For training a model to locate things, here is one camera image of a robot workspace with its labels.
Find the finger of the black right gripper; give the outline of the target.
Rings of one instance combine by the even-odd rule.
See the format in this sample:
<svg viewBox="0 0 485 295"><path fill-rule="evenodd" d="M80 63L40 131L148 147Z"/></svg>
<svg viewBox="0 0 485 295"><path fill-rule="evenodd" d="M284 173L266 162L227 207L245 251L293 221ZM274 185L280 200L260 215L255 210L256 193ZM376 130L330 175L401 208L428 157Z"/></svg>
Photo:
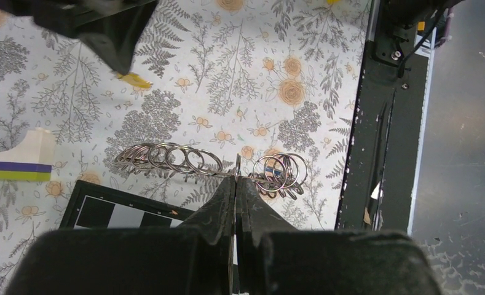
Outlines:
<svg viewBox="0 0 485 295"><path fill-rule="evenodd" d="M113 71L126 75L158 0L7 0L0 9L78 39Z"/></svg>

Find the yellow key tag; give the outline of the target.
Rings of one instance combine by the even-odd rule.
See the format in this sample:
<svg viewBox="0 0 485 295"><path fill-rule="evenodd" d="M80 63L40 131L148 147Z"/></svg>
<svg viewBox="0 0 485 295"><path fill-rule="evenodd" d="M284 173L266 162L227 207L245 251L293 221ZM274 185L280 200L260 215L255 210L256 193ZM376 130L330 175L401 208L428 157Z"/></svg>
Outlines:
<svg viewBox="0 0 485 295"><path fill-rule="evenodd" d="M139 89L150 89L152 83L143 79L136 73L120 74L115 73L117 79Z"/></svg>

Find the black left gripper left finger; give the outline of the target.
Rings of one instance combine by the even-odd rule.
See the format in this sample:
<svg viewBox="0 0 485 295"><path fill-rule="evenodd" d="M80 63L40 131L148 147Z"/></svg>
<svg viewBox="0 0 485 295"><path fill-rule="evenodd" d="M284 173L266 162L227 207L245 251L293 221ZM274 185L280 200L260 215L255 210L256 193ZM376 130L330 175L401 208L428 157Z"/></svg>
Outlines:
<svg viewBox="0 0 485 295"><path fill-rule="evenodd" d="M192 294L232 294L236 178L224 178L209 201L179 226L197 232Z"/></svg>

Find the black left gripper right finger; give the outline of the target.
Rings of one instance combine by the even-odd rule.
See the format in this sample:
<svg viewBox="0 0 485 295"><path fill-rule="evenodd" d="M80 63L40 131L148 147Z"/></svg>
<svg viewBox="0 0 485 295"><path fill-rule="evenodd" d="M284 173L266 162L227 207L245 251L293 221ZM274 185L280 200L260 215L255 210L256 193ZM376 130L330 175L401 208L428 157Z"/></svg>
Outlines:
<svg viewBox="0 0 485 295"><path fill-rule="evenodd" d="M252 180L241 176L236 179L235 233L241 292L271 293L266 274L268 251L261 240L269 232L296 230L297 228L263 201Z"/></svg>

